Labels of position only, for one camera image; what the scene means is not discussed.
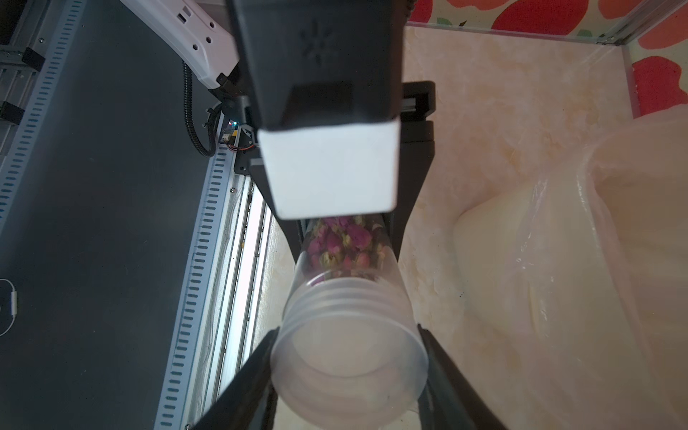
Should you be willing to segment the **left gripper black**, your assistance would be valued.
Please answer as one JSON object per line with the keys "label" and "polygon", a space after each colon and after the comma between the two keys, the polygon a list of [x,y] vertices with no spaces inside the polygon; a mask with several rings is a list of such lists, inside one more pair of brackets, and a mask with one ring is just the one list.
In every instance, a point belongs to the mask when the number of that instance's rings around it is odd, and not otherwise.
{"label": "left gripper black", "polygon": [[[431,81],[405,82],[401,107],[401,146],[397,205],[386,214],[392,250],[400,257],[405,230],[435,157],[435,84]],[[235,172],[247,172],[253,159],[261,157],[254,137],[242,134],[234,161]]]}

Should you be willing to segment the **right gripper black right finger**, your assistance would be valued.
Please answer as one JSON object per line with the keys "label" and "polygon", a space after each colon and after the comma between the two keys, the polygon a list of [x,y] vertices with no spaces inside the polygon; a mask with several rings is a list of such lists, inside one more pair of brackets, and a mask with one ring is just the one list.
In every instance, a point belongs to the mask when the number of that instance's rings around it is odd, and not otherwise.
{"label": "right gripper black right finger", "polygon": [[426,386],[419,397],[421,428],[505,430],[431,331],[417,327],[428,356]]}

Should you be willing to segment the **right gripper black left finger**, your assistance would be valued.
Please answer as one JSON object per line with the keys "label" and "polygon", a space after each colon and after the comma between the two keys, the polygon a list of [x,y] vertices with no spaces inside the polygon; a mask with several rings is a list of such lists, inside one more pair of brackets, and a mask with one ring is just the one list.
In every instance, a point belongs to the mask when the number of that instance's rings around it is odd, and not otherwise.
{"label": "right gripper black left finger", "polygon": [[270,430],[279,396],[272,386],[272,348],[280,329],[269,331],[211,408],[191,426],[195,430]]}

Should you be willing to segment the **clear jar of rosebuds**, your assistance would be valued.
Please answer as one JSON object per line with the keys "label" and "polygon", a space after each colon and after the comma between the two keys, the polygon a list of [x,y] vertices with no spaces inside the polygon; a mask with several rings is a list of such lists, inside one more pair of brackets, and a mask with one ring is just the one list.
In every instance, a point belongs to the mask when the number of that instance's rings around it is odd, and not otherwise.
{"label": "clear jar of rosebuds", "polygon": [[279,398],[323,429],[376,429],[417,402],[428,363],[383,218],[310,221],[272,347]]}

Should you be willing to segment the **cream trash bin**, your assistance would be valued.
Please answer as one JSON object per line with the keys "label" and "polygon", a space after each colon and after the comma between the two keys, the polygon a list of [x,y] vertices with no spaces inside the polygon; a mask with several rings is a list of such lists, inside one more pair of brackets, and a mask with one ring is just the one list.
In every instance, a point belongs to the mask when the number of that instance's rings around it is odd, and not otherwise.
{"label": "cream trash bin", "polygon": [[687,189],[549,177],[455,229],[471,311],[570,429],[687,426]]}

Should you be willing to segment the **pink plastic bin liner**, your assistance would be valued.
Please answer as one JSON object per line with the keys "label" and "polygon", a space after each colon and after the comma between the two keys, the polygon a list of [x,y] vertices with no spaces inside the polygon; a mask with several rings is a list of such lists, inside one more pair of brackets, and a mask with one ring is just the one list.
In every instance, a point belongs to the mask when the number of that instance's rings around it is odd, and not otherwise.
{"label": "pink plastic bin liner", "polygon": [[687,426],[687,109],[537,176],[507,244],[505,324],[567,429]]}

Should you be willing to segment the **aluminium front rail frame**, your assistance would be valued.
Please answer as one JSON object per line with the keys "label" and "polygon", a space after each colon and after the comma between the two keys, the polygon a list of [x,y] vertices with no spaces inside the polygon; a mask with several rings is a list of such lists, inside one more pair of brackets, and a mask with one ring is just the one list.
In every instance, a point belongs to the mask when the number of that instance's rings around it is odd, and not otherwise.
{"label": "aluminium front rail frame", "polygon": [[168,355],[156,429],[189,429],[217,401],[254,347],[272,213],[235,152],[207,170]]}

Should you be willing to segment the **left aluminium corner post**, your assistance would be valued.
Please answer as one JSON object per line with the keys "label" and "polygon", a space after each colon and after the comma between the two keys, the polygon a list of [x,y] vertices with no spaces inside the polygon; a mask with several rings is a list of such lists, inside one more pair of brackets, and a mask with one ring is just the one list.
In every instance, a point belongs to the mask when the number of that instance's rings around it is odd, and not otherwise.
{"label": "left aluminium corner post", "polygon": [[676,12],[686,1],[681,0],[647,0],[630,12],[608,32],[598,36],[595,40],[599,45],[627,45],[634,39],[645,34],[662,20]]}

